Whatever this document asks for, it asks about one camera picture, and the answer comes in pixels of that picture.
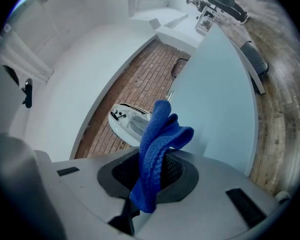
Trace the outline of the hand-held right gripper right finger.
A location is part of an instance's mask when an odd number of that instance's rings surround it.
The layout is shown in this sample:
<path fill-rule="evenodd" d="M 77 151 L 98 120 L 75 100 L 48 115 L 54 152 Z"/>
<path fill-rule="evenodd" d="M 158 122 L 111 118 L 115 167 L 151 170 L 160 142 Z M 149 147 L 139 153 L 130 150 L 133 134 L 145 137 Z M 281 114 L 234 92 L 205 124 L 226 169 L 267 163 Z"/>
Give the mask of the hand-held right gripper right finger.
<path fill-rule="evenodd" d="M 197 185 L 183 200 L 141 213 L 135 219 L 138 240 L 257 239 L 282 209 L 273 196 L 226 163 L 175 149 L 170 154 L 196 167 Z"/>

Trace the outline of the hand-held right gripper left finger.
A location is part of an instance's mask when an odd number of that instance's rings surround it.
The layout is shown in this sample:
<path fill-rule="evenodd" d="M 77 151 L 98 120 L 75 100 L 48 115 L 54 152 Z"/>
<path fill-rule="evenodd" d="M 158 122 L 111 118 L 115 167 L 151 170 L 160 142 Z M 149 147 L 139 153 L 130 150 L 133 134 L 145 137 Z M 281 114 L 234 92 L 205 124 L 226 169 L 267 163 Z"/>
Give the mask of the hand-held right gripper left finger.
<path fill-rule="evenodd" d="M 137 153 L 137 148 L 129 148 L 93 158 L 52 162 L 47 153 L 37 150 L 37 170 L 57 219 L 49 225 L 60 233 L 48 239 L 139 240 L 123 231 L 123 226 L 131 223 L 127 213 L 130 202 L 110 196 L 105 190 L 125 187 L 111 173 L 103 178 L 103 185 L 98 180 L 104 165 L 121 162 Z"/>

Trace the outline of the blue cloth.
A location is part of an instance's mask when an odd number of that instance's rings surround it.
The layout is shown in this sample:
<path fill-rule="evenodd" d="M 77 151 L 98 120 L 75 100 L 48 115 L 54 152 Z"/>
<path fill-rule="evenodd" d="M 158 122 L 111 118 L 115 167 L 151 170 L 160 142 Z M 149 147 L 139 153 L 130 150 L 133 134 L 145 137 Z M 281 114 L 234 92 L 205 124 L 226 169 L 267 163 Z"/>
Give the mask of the blue cloth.
<path fill-rule="evenodd" d="M 143 132 L 139 146 L 139 177 L 129 198 L 135 206 L 145 213 L 153 213 L 156 196 L 161 190 L 163 158 L 169 148 L 180 150 L 194 136 L 190 126 L 180 126 L 178 115 L 171 113 L 167 100 L 154 103 L 153 114 Z"/>

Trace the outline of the light blue table white legs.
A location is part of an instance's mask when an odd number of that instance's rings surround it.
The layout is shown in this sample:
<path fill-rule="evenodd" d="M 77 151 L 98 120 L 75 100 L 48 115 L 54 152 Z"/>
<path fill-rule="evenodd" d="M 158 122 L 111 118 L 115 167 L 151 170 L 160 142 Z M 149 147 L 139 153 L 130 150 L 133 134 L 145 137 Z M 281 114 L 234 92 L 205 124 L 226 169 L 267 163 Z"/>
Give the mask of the light blue table white legs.
<path fill-rule="evenodd" d="M 259 130 L 247 65 L 240 49 L 213 25 L 169 90 L 179 124 L 194 130 L 184 151 L 228 164 L 246 176 Z"/>

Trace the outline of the red hand trolley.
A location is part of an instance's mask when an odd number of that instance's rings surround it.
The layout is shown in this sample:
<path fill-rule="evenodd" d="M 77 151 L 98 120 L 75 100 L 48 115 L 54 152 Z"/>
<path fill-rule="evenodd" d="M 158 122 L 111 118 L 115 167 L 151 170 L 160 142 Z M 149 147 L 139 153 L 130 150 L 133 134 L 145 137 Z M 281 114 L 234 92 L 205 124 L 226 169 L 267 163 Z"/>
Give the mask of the red hand trolley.
<path fill-rule="evenodd" d="M 177 69 L 178 64 L 179 64 L 180 61 L 188 62 L 189 60 L 186 59 L 186 58 L 182 58 L 182 57 L 180 57 L 180 58 L 178 58 L 178 59 L 176 60 L 176 62 L 174 63 L 174 65 L 172 66 L 172 69 L 171 69 L 171 71 L 170 71 L 170 74 L 171 74 L 171 76 L 172 76 L 173 78 L 176 78 L 176 77 L 177 77 L 177 75 L 175 74 L 175 72 L 176 72 L 176 69 Z"/>

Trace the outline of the black chair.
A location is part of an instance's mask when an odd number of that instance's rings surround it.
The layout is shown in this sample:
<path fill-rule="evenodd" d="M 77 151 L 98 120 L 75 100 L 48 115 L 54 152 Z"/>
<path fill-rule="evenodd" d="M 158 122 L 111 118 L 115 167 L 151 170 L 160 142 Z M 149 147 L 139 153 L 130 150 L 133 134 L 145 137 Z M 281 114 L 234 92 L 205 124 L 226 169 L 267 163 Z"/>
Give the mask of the black chair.
<path fill-rule="evenodd" d="M 246 41 L 241 47 L 240 50 L 248 59 L 257 75 L 260 77 L 265 75 L 269 71 L 269 62 L 266 61 L 259 50 L 254 46 L 252 41 Z"/>

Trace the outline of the white equipment cart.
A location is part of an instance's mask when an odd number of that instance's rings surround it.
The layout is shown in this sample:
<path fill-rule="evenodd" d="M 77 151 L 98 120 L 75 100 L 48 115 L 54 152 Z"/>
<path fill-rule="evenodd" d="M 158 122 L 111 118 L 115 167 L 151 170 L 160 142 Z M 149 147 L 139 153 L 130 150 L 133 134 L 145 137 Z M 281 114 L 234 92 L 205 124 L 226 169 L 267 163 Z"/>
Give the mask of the white equipment cart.
<path fill-rule="evenodd" d="M 209 6 L 205 6 L 201 12 L 200 17 L 198 18 L 195 29 L 203 35 L 206 35 L 213 26 L 217 17 L 218 14 L 216 11 L 214 11 Z"/>

